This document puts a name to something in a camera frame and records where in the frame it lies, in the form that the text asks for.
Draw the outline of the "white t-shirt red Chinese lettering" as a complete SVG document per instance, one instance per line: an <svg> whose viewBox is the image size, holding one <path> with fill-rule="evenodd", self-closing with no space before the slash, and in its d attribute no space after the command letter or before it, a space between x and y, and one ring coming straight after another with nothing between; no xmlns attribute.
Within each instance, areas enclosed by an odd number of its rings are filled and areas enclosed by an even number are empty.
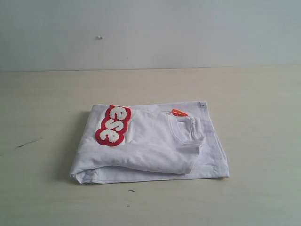
<svg viewBox="0 0 301 226"><path fill-rule="evenodd" d="M189 117L162 113L178 109ZM94 105L70 171L79 183L227 178L205 101Z"/></svg>

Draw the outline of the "thin dark thread on table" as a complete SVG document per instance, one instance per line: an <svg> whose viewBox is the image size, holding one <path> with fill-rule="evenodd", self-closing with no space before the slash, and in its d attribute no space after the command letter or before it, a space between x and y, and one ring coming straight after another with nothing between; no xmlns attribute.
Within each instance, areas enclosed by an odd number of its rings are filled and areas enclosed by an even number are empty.
<svg viewBox="0 0 301 226"><path fill-rule="evenodd" d="M35 142L37 142L37 141L39 141L39 140L41 140L41 139L43 139L43 137L39 137L39 138L37 138L37 139L34 139L34 140L31 140L31 141L25 142L24 144L15 147L15 149L22 148L22 147L24 147L24 146L26 146L26 145L29 145L29 144L33 144L33 143L35 143Z"/></svg>

